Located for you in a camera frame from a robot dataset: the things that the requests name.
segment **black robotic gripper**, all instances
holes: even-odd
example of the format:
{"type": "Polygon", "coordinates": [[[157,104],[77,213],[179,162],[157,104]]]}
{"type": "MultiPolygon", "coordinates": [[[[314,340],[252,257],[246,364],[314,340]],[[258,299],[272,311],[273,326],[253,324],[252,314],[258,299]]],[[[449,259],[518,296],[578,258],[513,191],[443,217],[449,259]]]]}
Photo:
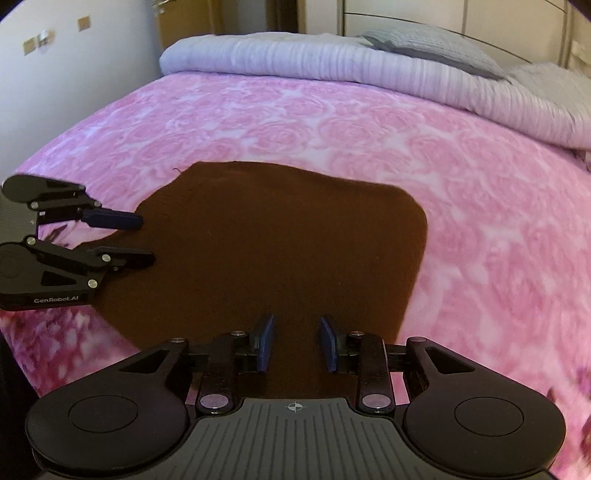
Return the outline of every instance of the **black robotic gripper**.
{"type": "Polygon", "coordinates": [[[558,408],[426,338],[385,345],[323,317],[326,365],[358,376],[354,403],[238,398],[238,374],[267,370],[273,324],[207,345],[172,339],[38,400],[26,432],[44,478],[553,478],[558,408]],[[395,404],[390,372],[403,373],[409,404],[395,404]]]}
{"type": "Polygon", "coordinates": [[[143,224],[134,213],[102,208],[84,185],[23,174],[8,178],[0,190],[0,309],[87,304],[107,272],[154,263],[154,254],[144,250],[72,250],[39,240],[39,225],[68,220],[120,230],[143,224]]]}

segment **gray pillow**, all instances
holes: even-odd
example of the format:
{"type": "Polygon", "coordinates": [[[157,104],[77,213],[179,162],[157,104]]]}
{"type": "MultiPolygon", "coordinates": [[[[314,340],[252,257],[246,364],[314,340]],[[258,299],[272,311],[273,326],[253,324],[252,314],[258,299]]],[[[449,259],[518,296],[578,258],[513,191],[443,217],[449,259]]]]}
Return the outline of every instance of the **gray pillow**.
{"type": "Polygon", "coordinates": [[[487,79],[504,80],[502,68],[477,46],[439,27],[392,20],[388,30],[369,30],[361,37],[378,50],[444,63],[487,79]]]}

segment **brown towel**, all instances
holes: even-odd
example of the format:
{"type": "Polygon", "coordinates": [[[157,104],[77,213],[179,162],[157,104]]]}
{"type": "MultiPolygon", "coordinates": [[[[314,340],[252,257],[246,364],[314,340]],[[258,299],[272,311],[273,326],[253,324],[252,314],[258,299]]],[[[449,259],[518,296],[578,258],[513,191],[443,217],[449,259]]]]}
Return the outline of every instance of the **brown towel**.
{"type": "Polygon", "coordinates": [[[95,307],[139,348],[208,342],[275,314],[265,381],[239,382],[275,398],[354,395],[354,378],[326,372],[319,318],[395,342],[427,235],[398,188],[264,163],[195,164],[138,213],[140,231],[97,244],[151,249],[156,264],[114,275],[95,307]]]}

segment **pillow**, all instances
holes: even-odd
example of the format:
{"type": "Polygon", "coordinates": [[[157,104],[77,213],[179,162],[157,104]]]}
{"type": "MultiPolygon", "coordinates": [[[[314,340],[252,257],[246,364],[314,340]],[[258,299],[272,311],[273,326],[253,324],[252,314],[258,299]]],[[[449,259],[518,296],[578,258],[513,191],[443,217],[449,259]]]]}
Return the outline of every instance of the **pillow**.
{"type": "Polygon", "coordinates": [[[507,70],[509,81],[554,102],[571,114],[591,117],[591,79],[554,63],[519,65],[507,70]]]}
{"type": "Polygon", "coordinates": [[[391,25],[391,29],[369,30],[361,37],[379,50],[437,61],[487,79],[506,79],[492,58],[458,34],[402,20],[392,20],[391,25]]]}

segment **pink floral bedspread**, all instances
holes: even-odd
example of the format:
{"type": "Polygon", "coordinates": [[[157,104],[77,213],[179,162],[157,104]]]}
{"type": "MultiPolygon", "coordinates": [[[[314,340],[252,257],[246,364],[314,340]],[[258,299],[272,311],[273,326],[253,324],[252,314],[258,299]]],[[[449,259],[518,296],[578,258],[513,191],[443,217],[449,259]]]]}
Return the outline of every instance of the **pink floral bedspread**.
{"type": "MultiPolygon", "coordinates": [[[[179,73],[97,112],[20,171],[134,210],[195,162],[229,160],[411,193],[429,230],[400,342],[432,338],[550,397],[568,425],[553,472],[591,476],[591,176],[572,154],[377,87],[179,73]]],[[[51,237],[69,247],[109,233],[62,228],[51,237]]],[[[91,307],[0,312],[0,326],[40,394],[135,352],[91,307]]]]}

